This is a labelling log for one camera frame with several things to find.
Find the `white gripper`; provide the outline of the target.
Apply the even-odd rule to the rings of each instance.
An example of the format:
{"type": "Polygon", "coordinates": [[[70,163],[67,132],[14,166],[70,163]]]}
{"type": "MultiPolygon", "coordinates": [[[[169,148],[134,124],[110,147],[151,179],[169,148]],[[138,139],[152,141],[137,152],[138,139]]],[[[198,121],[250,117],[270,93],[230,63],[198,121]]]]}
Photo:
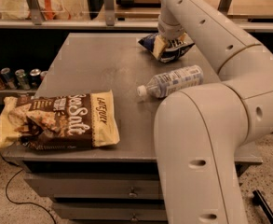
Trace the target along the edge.
{"type": "Polygon", "coordinates": [[[167,8],[162,8],[160,11],[157,29],[160,35],[157,35],[155,38],[153,55],[159,60],[164,49],[167,47],[166,39],[173,40],[177,38],[179,44],[183,44],[186,39],[186,33],[184,32],[182,25],[167,8]]]}

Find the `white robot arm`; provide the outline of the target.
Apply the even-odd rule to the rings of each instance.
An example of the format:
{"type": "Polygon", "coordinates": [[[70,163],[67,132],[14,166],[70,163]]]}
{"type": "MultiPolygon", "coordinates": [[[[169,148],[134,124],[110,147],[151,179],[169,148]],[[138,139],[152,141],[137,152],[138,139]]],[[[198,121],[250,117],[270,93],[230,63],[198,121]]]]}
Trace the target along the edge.
{"type": "Polygon", "coordinates": [[[169,224],[248,224],[235,151],[273,132],[273,54],[203,0],[160,0],[158,30],[187,33],[220,78],[158,107],[157,167],[169,224]]]}

